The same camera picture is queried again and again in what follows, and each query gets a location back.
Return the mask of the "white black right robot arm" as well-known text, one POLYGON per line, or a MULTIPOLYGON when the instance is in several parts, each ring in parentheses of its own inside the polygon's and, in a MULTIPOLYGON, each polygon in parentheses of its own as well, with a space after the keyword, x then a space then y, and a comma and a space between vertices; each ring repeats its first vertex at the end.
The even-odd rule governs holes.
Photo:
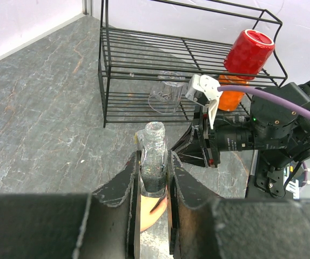
POLYGON ((290 198, 290 181, 310 159, 310 119, 257 96, 249 108, 239 105, 235 111, 218 111, 213 124, 197 106, 173 150, 182 162, 200 167, 217 167, 222 152, 256 150, 247 196, 290 198))

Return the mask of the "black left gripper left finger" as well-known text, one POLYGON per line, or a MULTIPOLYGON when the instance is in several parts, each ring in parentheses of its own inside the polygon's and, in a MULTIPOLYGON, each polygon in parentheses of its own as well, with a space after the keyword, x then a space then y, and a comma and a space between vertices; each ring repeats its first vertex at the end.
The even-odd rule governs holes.
POLYGON ((140 152, 92 193, 0 194, 0 258, 139 258, 140 152))

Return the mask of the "mannequin hand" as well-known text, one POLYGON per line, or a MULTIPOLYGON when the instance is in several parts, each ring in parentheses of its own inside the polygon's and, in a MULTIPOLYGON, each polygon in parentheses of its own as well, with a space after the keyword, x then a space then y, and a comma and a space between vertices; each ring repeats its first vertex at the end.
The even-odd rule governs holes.
POLYGON ((153 198, 141 196, 140 231, 143 232, 154 225, 167 208, 167 197, 153 198))

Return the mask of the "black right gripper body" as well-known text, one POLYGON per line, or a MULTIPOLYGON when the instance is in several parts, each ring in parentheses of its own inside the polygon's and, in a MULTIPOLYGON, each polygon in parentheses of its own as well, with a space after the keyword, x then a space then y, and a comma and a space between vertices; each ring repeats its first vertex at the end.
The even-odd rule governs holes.
POLYGON ((196 109, 192 126, 205 167, 218 167, 221 152, 255 149, 254 130, 251 129, 251 118, 247 114, 218 114, 211 127, 207 113, 196 109))

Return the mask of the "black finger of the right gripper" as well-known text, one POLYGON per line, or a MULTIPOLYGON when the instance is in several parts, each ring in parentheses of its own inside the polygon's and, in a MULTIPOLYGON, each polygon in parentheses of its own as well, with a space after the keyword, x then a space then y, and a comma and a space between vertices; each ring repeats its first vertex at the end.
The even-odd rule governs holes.
POLYGON ((193 153, 193 154, 177 153, 177 155, 180 161, 183 163, 199 167, 207 167, 206 160, 201 153, 193 153))
POLYGON ((198 154, 197 128, 190 126, 183 136, 171 147, 178 155, 198 154))

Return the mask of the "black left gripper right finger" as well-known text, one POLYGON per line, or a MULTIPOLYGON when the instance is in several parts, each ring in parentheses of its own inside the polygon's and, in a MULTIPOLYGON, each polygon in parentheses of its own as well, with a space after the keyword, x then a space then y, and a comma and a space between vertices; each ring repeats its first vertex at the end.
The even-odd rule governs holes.
POLYGON ((225 199, 167 162, 174 258, 310 258, 310 199, 225 199))

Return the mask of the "glitter nail polish bottle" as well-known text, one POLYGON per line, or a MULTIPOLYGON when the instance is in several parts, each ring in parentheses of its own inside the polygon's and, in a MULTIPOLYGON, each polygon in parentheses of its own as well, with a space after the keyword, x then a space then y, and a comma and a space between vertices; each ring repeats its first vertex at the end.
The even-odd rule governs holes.
POLYGON ((136 132, 137 146, 141 151, 140 177, 143 183, 141 195, 160 198, 166 189, 167 143, 165 126, 153 121, 136 132))

